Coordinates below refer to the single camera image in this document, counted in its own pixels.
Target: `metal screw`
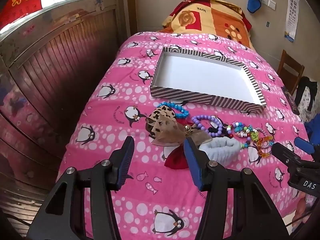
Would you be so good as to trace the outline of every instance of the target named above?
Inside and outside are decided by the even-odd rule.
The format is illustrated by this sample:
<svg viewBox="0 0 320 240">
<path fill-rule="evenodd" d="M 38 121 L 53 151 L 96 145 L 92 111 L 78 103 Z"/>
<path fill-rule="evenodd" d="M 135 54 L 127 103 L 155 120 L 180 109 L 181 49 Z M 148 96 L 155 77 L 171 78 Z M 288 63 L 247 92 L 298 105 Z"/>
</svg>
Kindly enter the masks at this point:
<svg viewBox="0 0 320 240">
<path fill-rule="evenodd" d="M 249 168 L 245 168 L 244 173 L 250 175 L 252 173 L 252 170 Z"/>
<path fill-rule="evenodd" d="M 72 173 L 74 173 L 75 172 L 75 168 L 74 167 L 69 167 L 69 168 L 67 168 L 67 173 L 68 174 L 72 174 Z"/>
<path fill-rule="evenodd" d="M 110 165 L 110 161 L 109 161 L 109 160 L 103 160 L 103 161 L 101 162 L 101 165 L 102 165 L 102 166 L 108 166 L 108 165 Z"/>
<path fill-rule="evenodd" d="M 218 163 L 216 161 L 209 161 L 209 166 L 216 167 Z"/>
</svg>

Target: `eye chart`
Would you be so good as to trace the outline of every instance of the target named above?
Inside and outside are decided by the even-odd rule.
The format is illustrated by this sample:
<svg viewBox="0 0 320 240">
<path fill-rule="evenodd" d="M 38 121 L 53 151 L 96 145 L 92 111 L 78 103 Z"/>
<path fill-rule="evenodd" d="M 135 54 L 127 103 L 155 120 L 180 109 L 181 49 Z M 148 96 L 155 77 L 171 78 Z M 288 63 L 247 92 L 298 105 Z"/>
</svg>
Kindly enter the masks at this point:
<svg viewBox="0 0 320 240">
<path fill-rule="evenodd" d="M 285 21 L 284 36 L 294 41 L 298 23 L 299 0 L 288 0 L 287 19 Z"/>
</svg>

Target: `wooden chair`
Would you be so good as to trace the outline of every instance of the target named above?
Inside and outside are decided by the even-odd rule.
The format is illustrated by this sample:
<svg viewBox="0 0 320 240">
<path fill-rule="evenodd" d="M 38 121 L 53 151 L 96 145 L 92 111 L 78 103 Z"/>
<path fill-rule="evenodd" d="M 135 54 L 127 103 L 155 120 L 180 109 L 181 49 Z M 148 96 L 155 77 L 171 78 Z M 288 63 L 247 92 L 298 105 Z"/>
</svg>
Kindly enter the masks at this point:
<svg viewBox="0 0 320 240">
<path fill-rule="evenodd" d="M 283 67 L 284 63 L 286 63 L 290 68 L 295 70 L 298 73 L 298 75 L 296 76 L 288 70 L 286 70 Z M 287 54 L 285 50 L 283 50 L 277 74 L 281 78 L 284 86 L 287 88 L 291 95 L 293 95 L 295 89 L 297 88 L 300 78 L 302 77 L 303 71 L 304 66 L 296 62 L 292 57 L 290 57 Z"/>
</svg>

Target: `blue beaded bracelet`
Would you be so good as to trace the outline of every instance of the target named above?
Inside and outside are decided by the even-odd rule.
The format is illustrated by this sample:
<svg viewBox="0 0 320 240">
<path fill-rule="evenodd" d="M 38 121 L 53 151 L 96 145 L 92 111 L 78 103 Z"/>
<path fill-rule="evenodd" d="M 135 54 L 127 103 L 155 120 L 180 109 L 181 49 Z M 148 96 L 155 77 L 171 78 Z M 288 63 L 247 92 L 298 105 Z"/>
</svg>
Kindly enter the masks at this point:
<svg viewBox="0 0 320 240">
<path fill-rule="evenodd" d="M 174 109 L 180 111 L 181 114 L 176 114 L 176 118 L 186 119 L 189 115 L 189 111 L 183 109 L 182 106 L 176 105 L 175 103 L 163 102 L 163 103 L 159 104 L 159 106 L 162 106 L 162 105 L 165 105 L 165 106 L 168 106 L 168 107 L 171 107 L 171 108 L 174 108 Z"/>
</svg>

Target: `penguin print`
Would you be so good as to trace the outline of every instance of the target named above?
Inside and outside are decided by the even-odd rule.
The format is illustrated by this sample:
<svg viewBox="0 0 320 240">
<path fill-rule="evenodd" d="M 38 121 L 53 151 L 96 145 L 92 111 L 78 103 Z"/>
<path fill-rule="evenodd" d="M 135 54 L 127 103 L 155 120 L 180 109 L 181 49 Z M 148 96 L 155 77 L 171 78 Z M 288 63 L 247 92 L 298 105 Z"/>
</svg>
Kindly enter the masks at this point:
<svg viewBox="0 0 320 240">
<path fill-rule="evenodd" d="M 299 129 L 298 128 L 296 128 L 294 125 L 292 126 L 292 128 L 293 128 L 293 130 L 294 130 L 294 132 L 297 134 L 297 135 L 299 135 Z"/>
<path fill-rule="evenodd" d="M 248 146 L 248 157 L 249 157 L 249 162 L 254 163 L 256 162 L 259 164 L 261 160 L 261 156 L 258 155 L 258 148 L 253 144 L 252 146 Z"/>
<path fill-rule="evenodd" d="M 147 71 L 141 70 L 138 72 L 138 77 L 141 78 L 142 82 L 145 84 L 145 81 L 151 79 L 153 76 L 151 76 Z"/>
<path fill-rule="evenodd" d="M 214 34 L 208 34 L 208 39 L 211 41 L 216 41 L 218 40 L 218 36 L 214 35 Z"/>
<path fill-rule="evenodd" d="M 276 109 L 276 114 L 277 114 L 277 117 L 278 119 L 280 120 L 284 120 L 284 115 L 281 113 L 281 111 L 279 109 Z"/>
<path fill-rule="evenodd" d="M 266 128 L 267 128 L 268 132 L 273 136 L 273 138 L 275 138 L 275 134 L 276 134 L 277 129 L 273 128 L 272 125 L 269 124 L 268 122 L 266 122 Z"/>
<path fill-rule="evenodd" d="M 258 57 L 256 57 L 256 59 L 260 62 L 260 63 L 262 63 L 263 61 L 261 60 L 261 59 L 259 59 Z"/>
<path fill-rule="evenodd" d="M 288 142 L 288 143 L 286 144 L 286 146 L 287 146 L 287 148 L 288 148 L 290 151 L 292 151 L 292 152 L 294 153 L 294 147 L 293 147 L 293 145 L 292 145 L 291 142 Z"/>
<path fill-rule="evenodd" d="M 91 125 L 90 125 L 90 128 L 81 126 L 76 142 L 82 142 L 81 145 L 84 145 L 88 142 L 93 141 L 95 138 L 95 135 L 96 133 L 94 132 Z"/>
<path fill-rule="evenodd" d="M 230 52 L 232 52 L 233 54 L 236 54 L 237 53 L 237 51 L 235 51 L 233 48 L 231 48 L 231 47 L 228 47 L 228 50 L 230 51 Z"/>
<path fill-rule="evenodd" d="M 182 48 L 179 47 L 178 45 L 171 45 L 170 47 L 173 48 L 173 49 L 182 49 Z"/>
<path fill-rule="evenodd" d="M 260 82 L 260 83 L 261 83 L 263 89 L 265 89 L 267 91 L 271 90 L 270 87 L 266 83 L 264 83 L 264 82 Z"/>
<path fill-rule="evenodd" d="M 97 98 L 103 97 L 103 99 L 105 99 L 113 95 L 115 92 L 116 92 L 116 89 L 111 84 L 108 86 L 102 86 L 97 95 Z"/>
<path fill-rule="evenodd" d="M 279 98 L 279 100 L 287 108 L 287 102 L 283 98 Z"/>
<path fill-rule="evenodd" d="M 241 49 L 248 50 L 248 48 L 242 44 L 240 44 Z"/>
<path fill-rule="evenodd" d="M 269 78 L 270 80 L 272 80 L 273 82 L 276 81 L 275 78 L 274 78 L 273 76 L 271 76 L 270 74 L 268 74 L 268 78 Z"/>
<path fill-rule="evenodd" d="M 280 184 L 280 188 L 282 188 L 281 187 L 281 182 L 282 182 L 282 180 L 283 180 L 283 175 L 284 175 L 284 173 L 280 170 L 280 168 L 279 167 L 276 167 L 276 170 L 275 170 L 275 177 L 276 177 L 276 180 L 279 182 L 279 184 Z"/>
<path fill-rule="evenodd" d="M 150 40 L 158 41 L 158 40 L 160 40 L 160 39 L 158 39 L 157 37 L 151 36 L 151 37 L 150 37 Z"/>
<path fill-rule="evenodd" d="M 132 127 L 132 123 L 140 120 L 141 117 L 146 117 L 141 114 L 137 106 L 128 106 L 124 111 L 125 117 L 129 120 L 129 125 Z"/>
<path fill-rule="evenodd" d="M 216 56 L 219 56 L 219 57 L 225 57 L 225 55 L 223 55 L 223 53 L 222 53 L 221 51 L 219 51 L 219 50 L 215 50 L 215 51 L 214 51 L 214 54 L 215 54 Z"/>
<path fill-rule="evenodd" d="M 130 63 L 130 62 L 131 62 L 131 60 L 128 59 L 128 58 L 121 58 L 121 59 L 118 61 L 117 65 L 124 66 L 124 65 L 126 65 L 126 64 L 128 64 L 128 63 Z"/>
<path fill-rule="evenodd" d="M 136 42 L 130 42 L 130 43 L 127 45 L 127 49 L 128 49 L 128 48 L 135 47 L 135 46 L 137 46 L 137 45 L 139 45 L 139 44 L 136 43 Z"/>
<path fill-rule="evenodd" d="M 183 220 L 178 217 L 172 210 L 169 213 L 158 212 L 155 210 L 155 221 L 152 232 L 155 233 L 170 233 L 166 236 L 171 236 L 184 228 Z"/>
<path fill-rule="evenodd" d="M 201 43 L 199 43 L 199 42 L 197 42 L 197 41 L 190 41 L 192 44 L 194 44 L 194 45 L 197 45 L 198 46 L 198 44 L 201 44 Z"/>
<path fill-rule="evenodd" d="M 249 63 L 250 63 L 250 67 L 252 67 L 254 69 L 258 69 L 259 68 L 259 66 L 257 64 L 255 64 L 254 62 L 249 61 Z"/>
<path fill-rule="evenodd" d="M 151 59 L 153 56 L 159 55 L 159 54 L 154 54 L 154 52 L 151 49 L 147 49 L 147 55 Z"/>
</svg>

